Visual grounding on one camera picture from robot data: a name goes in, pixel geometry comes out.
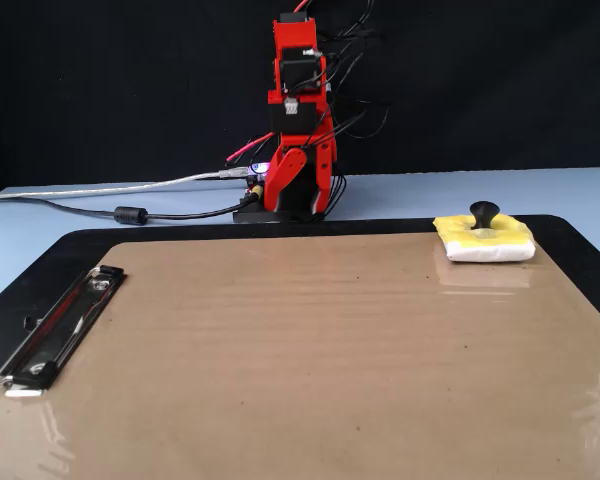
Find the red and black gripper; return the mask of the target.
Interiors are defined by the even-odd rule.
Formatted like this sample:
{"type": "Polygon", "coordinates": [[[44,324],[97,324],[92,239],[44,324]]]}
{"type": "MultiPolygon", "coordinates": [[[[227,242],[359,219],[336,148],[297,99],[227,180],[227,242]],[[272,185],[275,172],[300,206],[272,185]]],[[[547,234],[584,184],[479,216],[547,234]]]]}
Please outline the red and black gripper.
{"type": "Polygon", "coordinates": [[[293,98],[278,90],[267,92],[271,131],[278,137],[265,179],[263,200],[267,211],[277,210],[282,191],[307,163],[304,150],[294,146],[309,147],[309,152],[315,154],[317,190],[311,210],[313,214],[326,211],[337,157],[328,95],[324,88],[302,91],[293,98]]]}

